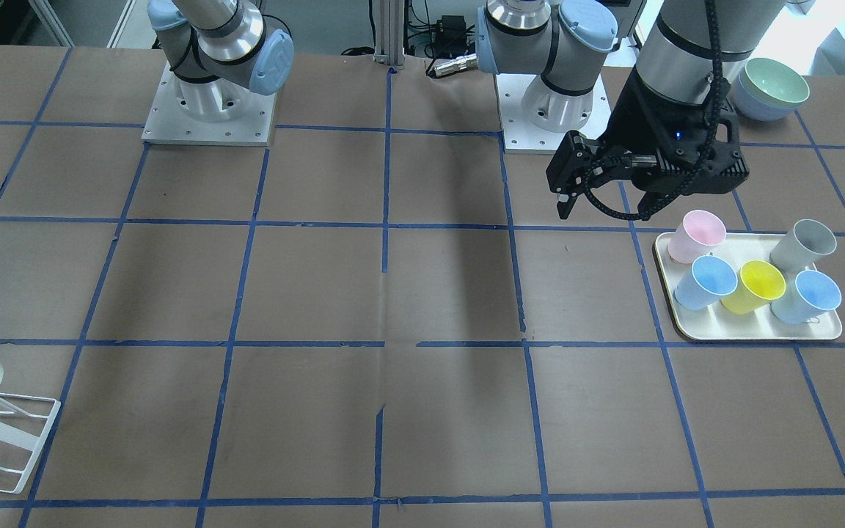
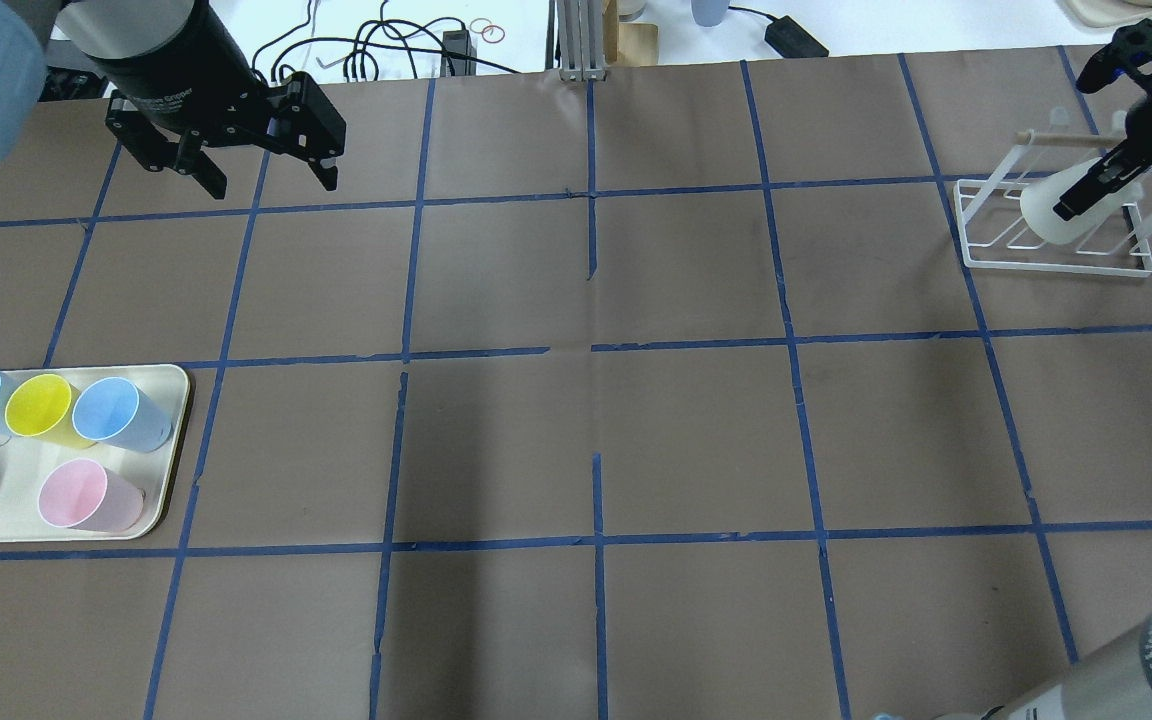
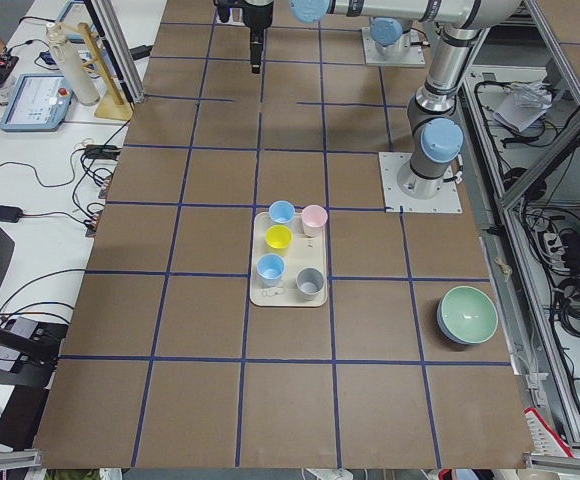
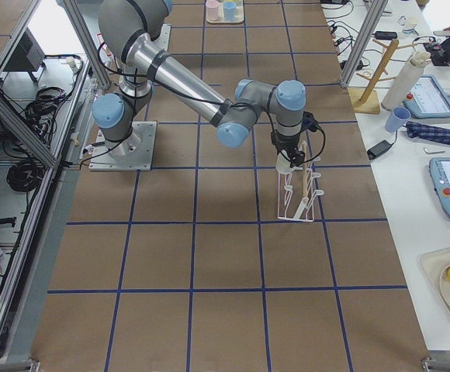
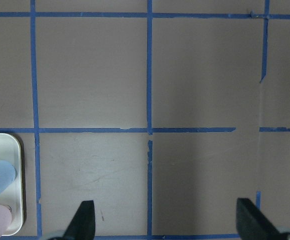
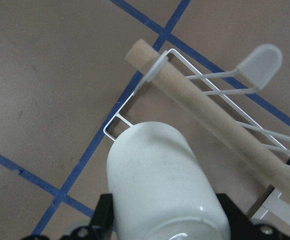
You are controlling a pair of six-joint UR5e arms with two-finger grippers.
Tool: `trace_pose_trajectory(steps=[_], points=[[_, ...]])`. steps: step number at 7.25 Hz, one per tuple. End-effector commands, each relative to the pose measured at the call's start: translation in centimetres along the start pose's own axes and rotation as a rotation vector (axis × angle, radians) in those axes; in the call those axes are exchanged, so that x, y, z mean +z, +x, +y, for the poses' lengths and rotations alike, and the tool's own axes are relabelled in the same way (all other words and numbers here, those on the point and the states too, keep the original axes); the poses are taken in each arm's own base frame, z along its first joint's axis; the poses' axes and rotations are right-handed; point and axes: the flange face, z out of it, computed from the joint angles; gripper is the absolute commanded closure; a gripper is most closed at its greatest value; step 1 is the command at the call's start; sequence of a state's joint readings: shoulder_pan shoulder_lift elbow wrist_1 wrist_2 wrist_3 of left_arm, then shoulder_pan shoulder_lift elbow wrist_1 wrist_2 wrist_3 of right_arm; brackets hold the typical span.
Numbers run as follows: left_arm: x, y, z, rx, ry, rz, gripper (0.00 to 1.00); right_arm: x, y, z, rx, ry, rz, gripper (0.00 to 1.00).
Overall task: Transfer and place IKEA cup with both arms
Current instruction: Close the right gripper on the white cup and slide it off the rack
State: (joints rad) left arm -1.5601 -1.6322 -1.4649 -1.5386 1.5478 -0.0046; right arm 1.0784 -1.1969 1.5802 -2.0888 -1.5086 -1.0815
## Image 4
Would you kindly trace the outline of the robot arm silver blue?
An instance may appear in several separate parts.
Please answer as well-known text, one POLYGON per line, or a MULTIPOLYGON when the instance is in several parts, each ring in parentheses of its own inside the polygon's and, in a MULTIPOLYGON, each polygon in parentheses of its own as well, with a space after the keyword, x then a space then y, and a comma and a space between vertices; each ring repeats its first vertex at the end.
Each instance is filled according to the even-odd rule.
POLYGON ((137 69, 136 77, 166 88, 208 120, 224 146, 241 146, 265 113, 276 118, 271 139, 278 154, 278 172, 289 173, 304 163, 306 154, 298 144, 305 129, 305 86, 296 80, 273 85, 243 79, 235 99, 224 98, 155 43, 171 8, 170 1, 104 1, 99 30, 113 55, 137 69))

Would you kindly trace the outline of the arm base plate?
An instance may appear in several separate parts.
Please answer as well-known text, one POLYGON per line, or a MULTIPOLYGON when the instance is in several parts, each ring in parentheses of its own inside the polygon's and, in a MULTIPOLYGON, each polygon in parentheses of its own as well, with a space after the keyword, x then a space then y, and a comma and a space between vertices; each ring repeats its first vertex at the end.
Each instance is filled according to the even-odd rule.
POLYGON ((159 30, 148 32, 145 48, 168 51, 170 35, 171 25, 164 23, 159 30))
POLYGON ((90 160, 90 171, 149 171, 154 153, 154 141, 158 124, 152 122, 132 123, 132 133, 118 146, 106 142, 102 131, 97 133, 97 146, 90 160))

